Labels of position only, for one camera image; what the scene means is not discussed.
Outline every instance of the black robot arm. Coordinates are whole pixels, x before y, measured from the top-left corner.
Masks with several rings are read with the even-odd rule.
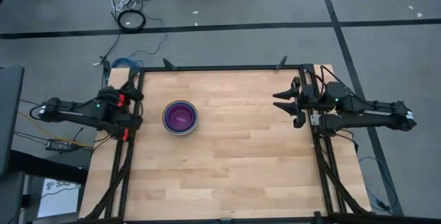
[[[124,140],[130,131],[138,130],[143,121],[141,116],[129,112],[130,99],[139,101],[142,98],[142,94],[134,96],[125,90],[107,86],[85,103],[51,98],[42,104],[39,118],[45,122],[70,121],[94,127]]]
[[[409,131],[416,125],[413,114],[403,102],[383,103],[365,101],[352,94],[352,91],[339,82],[329,82],[320,95],[313,85],[303,85],[299,91],[300,79],[294,78],[291,88],[286,92],[274,94],[280,99],[295,98],[292,103],[274,103],[276,107],[290,115],[296,115],[294,127],[301,128],[306,122],[302,110],[335,111],[336,114],[315,114],[311,124],[317,125],[320,133],[334,135],[342,128],[388,127],[393,130]]]

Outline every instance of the purple bowl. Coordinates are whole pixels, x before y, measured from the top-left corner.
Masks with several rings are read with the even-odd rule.
[[[196,126],[198,115],[196,108],[187,101],[175,101],[163,112],[163,124],[172,134],[187,134]]]

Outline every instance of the black floor tape line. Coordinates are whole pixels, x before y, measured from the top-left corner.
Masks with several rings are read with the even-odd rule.
[[[166,28],[143,28],[134,34],[157,34],[174,32],[202,32],[223,30],[260,30],[274,28],[335,28],[335,27],[378,27],[378,26],[412,26],[424,24],[441,24],[441,19],[390,20],[390,21],[342,21],[342,22],[300,22],[300,23],[250,23],[208,26],[183,26]],[[31,39],[55,37],[82,37],[118,35],[119,29],[112,30],[79,30],[60,32],[22,32],[0,34],[0,39]]]
[[[351,54],[349,53],[349,48],[347,47],[345,36],[343,35],[342,28],[339,25],[336,11],[334,10],[334,6],[332,5],[331,0],[325,0],[326,8],[328,9],[329,16],[331,17],[331,22],[334,25],[334,31],[336,32],[338,44],[340,45],[340,48],[342,50],[343,58],[345,59],[346,67],[349,72],[349,76],[351,77],[353,89],[357,96],[359,96],[361,99],[365,99],[365,94],[363,92],[363,89],[360,84],[360,79],[358,78],[356,68],[353,64]],[[387,183],[386,179],[391,179],[390,183],[393,188],[395,188],[395,185],[393,184],[393,180],[389,171],[389,167],[386,162],[386,158],[384,157],[383,149],[381,148],[380,139],[378,138],[378,134],[375,128],[367,128],[367,133],[369,135],[369,138],[371,139],[371,144],[373,148],[373,153],[375,154],[375,157],[384,163],[384,170],[378,165],[378,169],[380,170],[384,188],[386,189],[387,198],[389,200],[389,204],[393,205],[395,204],[395,200],[397,201],[396,207],[393,210],[393,213],[397,216],[404,216],[404,213],[401,208],[400,201],[398,200],[398,196],[395,196],[393,190],[389,187],[389,184]]]

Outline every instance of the white paper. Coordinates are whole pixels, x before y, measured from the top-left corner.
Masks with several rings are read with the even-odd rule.
[[[47,195],[40,200],[38,218],[76,212],[79,188],[80,185],[76,183],[45,179],[41,196],[47,193],[59,193]]]

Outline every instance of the wood grain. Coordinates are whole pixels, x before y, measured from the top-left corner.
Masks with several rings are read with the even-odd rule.
[[[122,74],[113,70],[111,82],[124,83]],[[326,215],[309,124],[294,129],[292,117],[272,105],[272,94],[287,90],[297,74],[146,73],[144,122],[136,133],[124,219]],[[163,108],[177,99],[192,102],[200,115],[187,136],[169,134],[161,124]],[[343,184],[370,210],[352,143],[340,137],[332,142]],[[105,145],[93,154],[80,216],[108,186],[115,143]]]

